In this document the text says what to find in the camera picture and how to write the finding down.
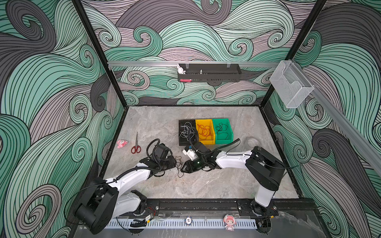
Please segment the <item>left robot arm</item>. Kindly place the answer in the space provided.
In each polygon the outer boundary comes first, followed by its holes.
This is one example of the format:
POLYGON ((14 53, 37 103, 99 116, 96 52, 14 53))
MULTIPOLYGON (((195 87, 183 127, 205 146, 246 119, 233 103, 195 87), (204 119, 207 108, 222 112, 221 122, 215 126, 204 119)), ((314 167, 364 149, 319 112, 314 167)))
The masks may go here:
POLYGON ((133 187, 151 177, 163 175, 177 163, 171 149, 159 139, 153 140, 150 146, 153 148, 147 148, 146 157, 135 167, 113 178, 97 177, 79 191, 79 201, 70 214, 80 225, 96 235, 120 215, 129 212, 144 213, 146 197, 133 187))

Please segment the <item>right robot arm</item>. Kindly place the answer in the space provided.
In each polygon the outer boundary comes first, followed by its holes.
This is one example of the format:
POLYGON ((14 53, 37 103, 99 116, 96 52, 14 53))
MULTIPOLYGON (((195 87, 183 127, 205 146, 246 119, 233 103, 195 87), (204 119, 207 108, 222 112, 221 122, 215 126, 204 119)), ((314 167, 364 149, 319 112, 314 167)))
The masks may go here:
POLYGON ((190 145, 183 150, 183 153, 189 157, 189 160, 184 163, 181 172, 191 174, 206 167, 210 170, 226 168, 248 170, 260 184, 252 202, 254 213, 266 217, 278 215, 272 199, 279 190, 286 171, 286 166, 281 160, 260 146, 254 147, 251 151, 240 153, 230 153, 222 150, 225 147, 240 142, 240 139, 210 150, 200 142, 196 128, 191 127, 190 129, 194 133, 193 136, 188 134, 190 145))

